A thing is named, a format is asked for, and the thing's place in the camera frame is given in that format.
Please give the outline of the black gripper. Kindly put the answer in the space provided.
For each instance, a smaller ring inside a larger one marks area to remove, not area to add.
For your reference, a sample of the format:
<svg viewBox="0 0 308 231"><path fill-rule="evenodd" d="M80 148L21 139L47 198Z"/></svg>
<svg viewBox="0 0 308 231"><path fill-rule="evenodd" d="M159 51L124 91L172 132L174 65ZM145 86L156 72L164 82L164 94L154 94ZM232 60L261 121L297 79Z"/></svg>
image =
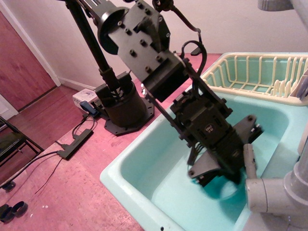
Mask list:
<svg viewBox="0 0 308 231"><path fill-rule="evenodd" d="M192 165L188 176L197 180L202 187L221 176L239 184L240 171L244 167L244 145L251 144L263 133L262 126L256 120L255 115L248 115L239 121L222 142L206 149Z"/></svg>

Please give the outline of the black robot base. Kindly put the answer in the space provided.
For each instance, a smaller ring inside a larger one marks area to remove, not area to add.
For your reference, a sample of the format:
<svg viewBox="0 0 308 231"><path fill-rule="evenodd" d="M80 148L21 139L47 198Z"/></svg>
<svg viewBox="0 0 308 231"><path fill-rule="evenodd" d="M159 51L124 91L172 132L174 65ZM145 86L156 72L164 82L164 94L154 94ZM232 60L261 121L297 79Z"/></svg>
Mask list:
<svg viewBox="0 0 308 231"><path fill-rule="evenodd" d="M91 105L105 119L104 128L116 136L140 130L153 118L154 105L139 95L130 73L100 73L105 83L94 89L98 99Z"/></svg>

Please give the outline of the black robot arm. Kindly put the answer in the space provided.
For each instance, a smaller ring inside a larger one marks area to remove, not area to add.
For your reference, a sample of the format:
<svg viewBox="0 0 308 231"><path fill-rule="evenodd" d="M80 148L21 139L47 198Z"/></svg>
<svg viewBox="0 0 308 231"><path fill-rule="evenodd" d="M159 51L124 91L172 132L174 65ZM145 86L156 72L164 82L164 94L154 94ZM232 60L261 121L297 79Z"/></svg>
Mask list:
<svg viewBox="0 0 308 231"><path fill-rule="evenodd" d="M145 98L156 108L186 80L192 88L183 92L171 105L173 116L161 113L191 149L188 174L206 186L215 177L224 176L239 184L245 168L247 144L262 133L254 115L236 125L227 122L232 113L226 100L218 97L201 80L184 53L169 50L170 31L161 15L174 11L173 1L160 4L134 1L131 8L117 7L109 0L67 0L67 8L79 27L104 84L96 89L104 112L110 118L119 114L117 106L128 104L132 113L136 94L129 73L116 76L103 52L118 55L142 83Z"/></svg>

